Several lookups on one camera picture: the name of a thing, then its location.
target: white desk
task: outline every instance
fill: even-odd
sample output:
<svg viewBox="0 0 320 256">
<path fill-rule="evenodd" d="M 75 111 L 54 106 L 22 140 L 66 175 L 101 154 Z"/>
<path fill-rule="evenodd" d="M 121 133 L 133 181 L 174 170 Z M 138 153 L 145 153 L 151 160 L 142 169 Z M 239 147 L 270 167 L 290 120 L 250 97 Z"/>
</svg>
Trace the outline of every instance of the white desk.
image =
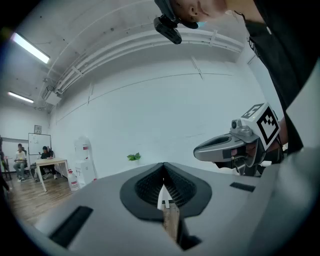
<svg viewBox="0 0 320 256">
<path fill-rule="evenodd" d="M 38 173 L 38 177 L 40 179 L 40 182 L 42 184 L 44 192 L 47 192 L 44 180 L 42 179 L 42 175 L 40 172 L 40 166 L 49 166 L 49 165 L 56 165 L 56 164 L 64 164 L 65 168 L 65 176 L 67 177 L 68 175 L 68 165 L 67 165 L 67 160 L 63 158 L 52 158 L 52 159 L 38 159 L 35 161 L 36 163 L 36 172 Z M 61 177 L 64 175 L 64 171 L 60 169 L 60 174 Z"/>
</svg>

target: ceiling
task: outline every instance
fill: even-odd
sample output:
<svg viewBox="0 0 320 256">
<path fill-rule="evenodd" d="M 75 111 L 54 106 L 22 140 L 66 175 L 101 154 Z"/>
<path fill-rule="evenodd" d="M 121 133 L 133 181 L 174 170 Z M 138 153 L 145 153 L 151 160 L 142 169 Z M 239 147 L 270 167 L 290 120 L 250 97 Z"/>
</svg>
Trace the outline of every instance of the ceiling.
<svg viewBox="0 0 320 256">
<path fill-rule="evenodd" d="M 86 73 L 133 51 L 171 44 L 153 26 L 161 13 L 153 0 L 42 1 L 17 33 L 50 56 L 44 64 L 13 41 L 2 58 L 0 94 L 12 91 L 51 109 L 42 98 L 52 85 L 61 94 Z M 232 13 L 200 29 L 179 27 L 183 42 L 228 49 L 240 54 L 245 40 L 243 21 Z"/>
</svg>

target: green plant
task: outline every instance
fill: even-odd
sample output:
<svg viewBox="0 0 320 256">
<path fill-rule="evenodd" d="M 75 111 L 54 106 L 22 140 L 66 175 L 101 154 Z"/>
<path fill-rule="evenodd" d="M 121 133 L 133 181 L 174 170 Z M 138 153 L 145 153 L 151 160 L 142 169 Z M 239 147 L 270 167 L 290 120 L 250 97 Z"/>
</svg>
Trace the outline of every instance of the green plant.
<svg viewBox="0 0 320 256">
<path fill-rule="evenodd" d="M 136 154 L 130 154 L 127 156 L 128 160 L 129 161 L 136 161 L 136 160 L 139 160 L 141 158 L 141 155 L 140 153 L 136 153 Z"/>
</svg>

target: black rubber pad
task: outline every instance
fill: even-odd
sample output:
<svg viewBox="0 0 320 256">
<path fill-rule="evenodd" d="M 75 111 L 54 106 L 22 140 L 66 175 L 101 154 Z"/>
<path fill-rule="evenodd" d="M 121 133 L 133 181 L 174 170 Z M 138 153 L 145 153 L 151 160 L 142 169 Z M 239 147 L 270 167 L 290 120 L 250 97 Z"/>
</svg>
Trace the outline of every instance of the black rubber pad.
<svg viewBox="0 0 320 256">
<path fill-rule="evenodd" d="M 230 187 L 239 189 L 239 190 L 245 190 L 245 191 L 249 191 L 249 192 L 253 192 L 255 190 L 255 186 L 251 186 L 251 185 L 247 185 L 247 184 L 242 184 L 242 183 L 238 183 L 238 182 L 234 182 L 230 185 Z"/>
<path fill-rule="evenodd" d="M 85 224 L 93 209 L 79 206 L 50 236 L 58 245 L 66 248 Z"/>
</svg>

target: face mask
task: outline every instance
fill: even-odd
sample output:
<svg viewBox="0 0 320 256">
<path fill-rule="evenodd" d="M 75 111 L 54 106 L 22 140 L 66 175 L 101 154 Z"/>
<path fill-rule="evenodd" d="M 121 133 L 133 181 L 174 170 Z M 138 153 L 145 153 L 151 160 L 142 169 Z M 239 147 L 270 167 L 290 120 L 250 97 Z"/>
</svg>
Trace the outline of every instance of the face mask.
<svg viewBox="0 0 320 256">
<path fill-rule="evenodd" d="M 200 27 L 203 27 L 206 24 L 206 22 L 197 22 L 197 24 L 198 24 L 198 28 L 200 28 Z"/>
</svg>

